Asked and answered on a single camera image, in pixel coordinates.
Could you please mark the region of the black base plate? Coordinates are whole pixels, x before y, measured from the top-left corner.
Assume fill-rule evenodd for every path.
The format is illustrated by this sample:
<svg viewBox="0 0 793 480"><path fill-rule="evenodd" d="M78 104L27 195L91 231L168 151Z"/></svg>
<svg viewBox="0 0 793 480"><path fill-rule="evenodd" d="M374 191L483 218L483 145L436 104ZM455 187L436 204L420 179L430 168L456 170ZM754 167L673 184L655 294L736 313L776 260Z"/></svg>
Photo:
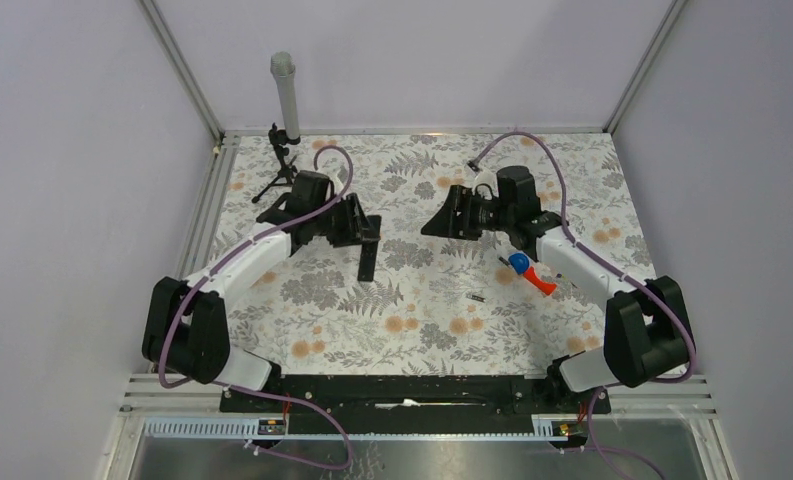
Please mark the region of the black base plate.
<svg viewBox="0 0 793 480"><path fill-rule="evenodd" d="M571 393L559 381L524 375L285 375L266 397L231 391L223 413L274 414L294 435L527 434L540 415L578 419L592 406L611 411L606 394Z"/></svg>

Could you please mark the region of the blue and orange toy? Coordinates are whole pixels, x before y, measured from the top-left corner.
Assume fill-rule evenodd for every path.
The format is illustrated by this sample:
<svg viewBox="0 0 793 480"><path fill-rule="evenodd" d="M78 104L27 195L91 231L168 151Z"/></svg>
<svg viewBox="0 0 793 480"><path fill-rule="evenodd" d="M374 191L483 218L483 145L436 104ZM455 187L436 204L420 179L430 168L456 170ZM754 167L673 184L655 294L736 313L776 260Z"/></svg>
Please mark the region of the blue and orange toy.
<svg viewBox="0 0 793 480"><path fill-rule="evenodd" d="M521 252L513 253L507 257L507 261L517 275L528 281L544 295L550 296L556 290L556 284L544 281L538 276L531 259L526 254Z"/></svg>

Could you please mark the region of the black remote control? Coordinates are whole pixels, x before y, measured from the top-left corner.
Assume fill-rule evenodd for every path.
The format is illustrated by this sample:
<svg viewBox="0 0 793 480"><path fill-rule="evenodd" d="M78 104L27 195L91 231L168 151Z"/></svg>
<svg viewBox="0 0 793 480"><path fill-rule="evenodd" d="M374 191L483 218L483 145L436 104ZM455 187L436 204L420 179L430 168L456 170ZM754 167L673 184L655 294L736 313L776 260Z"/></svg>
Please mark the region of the black remote control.
<svg viewBox="0 0 793 480"><path fill-rule="evenodd" d="M367 242L361 246L357 280L373 282L377 263L378 241Z"/></svg>

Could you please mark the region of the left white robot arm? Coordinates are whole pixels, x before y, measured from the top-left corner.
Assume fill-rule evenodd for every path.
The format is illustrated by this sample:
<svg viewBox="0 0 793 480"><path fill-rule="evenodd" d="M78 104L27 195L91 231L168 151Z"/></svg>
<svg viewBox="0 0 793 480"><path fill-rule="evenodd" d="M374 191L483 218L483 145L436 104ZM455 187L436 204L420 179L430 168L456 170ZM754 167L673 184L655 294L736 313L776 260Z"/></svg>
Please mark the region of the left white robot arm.
<svg viewBox="0 0 793 480"><path fill-rule="evenodd" d="M256 219L252 229L220 258L184 279L165 277L153 288L141 352L162 370L201 384L244 388L260 411L281 401L279 367L234 347L227 314L248 289L303 246L323 237L334 248L361 249L358 279L374 277L382 219L364 213L358 196L327 175L300 172Z"/></svg>

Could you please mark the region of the floral patterned mat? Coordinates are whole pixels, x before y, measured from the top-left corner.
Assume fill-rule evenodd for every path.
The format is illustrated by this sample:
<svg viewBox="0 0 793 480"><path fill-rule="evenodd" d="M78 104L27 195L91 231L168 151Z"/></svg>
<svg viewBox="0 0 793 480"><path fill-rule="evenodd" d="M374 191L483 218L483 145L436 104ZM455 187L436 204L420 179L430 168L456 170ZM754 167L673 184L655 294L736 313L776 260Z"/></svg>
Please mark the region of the floral patterned mat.
<svg viewBox="0 0 793 480"><path fill-rule="evenodd" d="M540 375L556 358L601 345L597 303L551 267L536 266L557 285L550 296L517 276L498 260L511 252L504 234L420 233L452 186L471 185L472 159L493 172L528 167L542 206L566 210L580 241L626 273L655 274L607 134L312 136L299 165L314 155L382 217L382 239L373 282L357 280L358 248L317 238L231 309L232 344L288 373Z"/></svg>

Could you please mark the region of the silver microphone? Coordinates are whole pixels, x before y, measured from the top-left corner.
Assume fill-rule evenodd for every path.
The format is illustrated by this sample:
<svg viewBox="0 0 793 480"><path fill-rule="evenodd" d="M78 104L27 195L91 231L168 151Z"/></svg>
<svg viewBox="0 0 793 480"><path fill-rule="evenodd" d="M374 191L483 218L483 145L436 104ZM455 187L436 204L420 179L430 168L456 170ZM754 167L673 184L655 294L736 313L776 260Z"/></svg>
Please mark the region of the silver microphone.
<svg viewBox="0 0 793 480"><path fill-rule="evenodd" d="M297 145L301 134L295 91L296 67L291 54L286 51L273 54L270 59L270 72L276 82L288 142Z"/></svg>

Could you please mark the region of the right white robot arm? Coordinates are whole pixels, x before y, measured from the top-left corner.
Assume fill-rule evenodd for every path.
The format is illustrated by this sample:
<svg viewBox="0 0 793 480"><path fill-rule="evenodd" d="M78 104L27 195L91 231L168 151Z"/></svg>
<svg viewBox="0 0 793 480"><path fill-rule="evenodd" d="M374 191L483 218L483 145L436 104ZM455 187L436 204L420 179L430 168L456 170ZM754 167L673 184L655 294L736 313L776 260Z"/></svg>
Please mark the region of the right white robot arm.
<svg viewBox="0 0 793 480"><path fill-rule="evenodd" d="M484 197L477 189L455 185L438 212L422 227L426 236L476 241L485 232L503 232L515 248L508 262L541 290L532 265L555 269L586 293L604 312L601 347L562 359L559 376L545 386L547 402L569 412L598 386L629 388L653 381L692 359L687 311L680 287L662 276L641 282L611 271L571 240L562 217L542 208L535 181L524 166L496 174L497 191Z"/></svg>

